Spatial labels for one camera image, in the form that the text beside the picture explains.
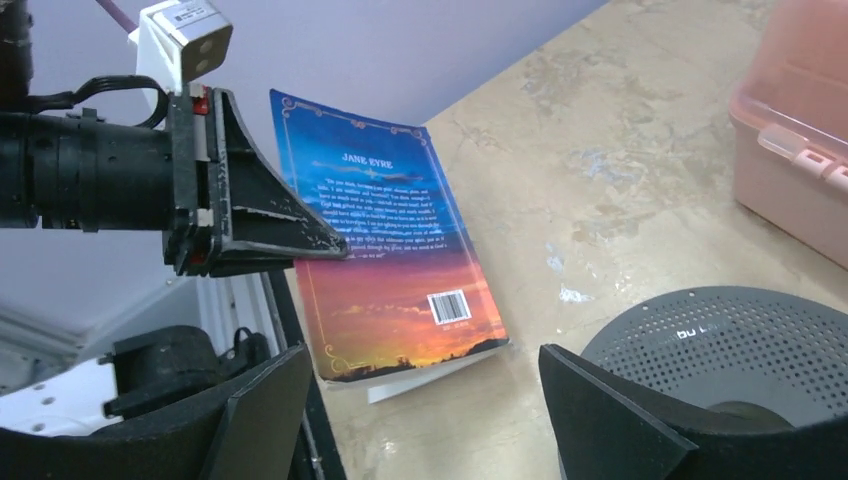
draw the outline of black cylinder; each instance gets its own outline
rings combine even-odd
[[[167,230],[170,148],[166,132],[103,123],[90,109],[0,113],[0,225],[31,226],[31,207],[43,228]]]
[[[18,111],[29,95],[31,26],[26,0],[0,1],[0,110]]]

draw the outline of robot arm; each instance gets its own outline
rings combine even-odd
[[[232,92],[192,83],[223,63],[232,26],[209,3],[142,10],[138,75],[31,95],[26,0],[0,10],[0,228],[158,230],[180,275],[285,268],[296,257],[344,258],[344,238],[279,178],[257,150]],[[144,89],[137,126],[83,108],[110,90]],[[156,129],[164,120],[164,128]]]

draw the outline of barcode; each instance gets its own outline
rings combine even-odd
[[[468,301],[465,300],[462,290],[427,295],[427,301],[430,302],[430,311],[433,312],[436,325],[471,318],[471,309],[468,308]]]

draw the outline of marble table surface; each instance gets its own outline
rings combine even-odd
[[[539,346],[682,288],[848,311],[848,272],[734,202],[728,101],[774,2],[614,0],[427,124],[513,344],[368,405],[326,391],[348,478],[558,479]]]

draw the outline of book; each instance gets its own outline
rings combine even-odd
[[[318,376],[375,402],[508,344],[427,129],[270,97],[283,179],[350,251],[295,262]]]

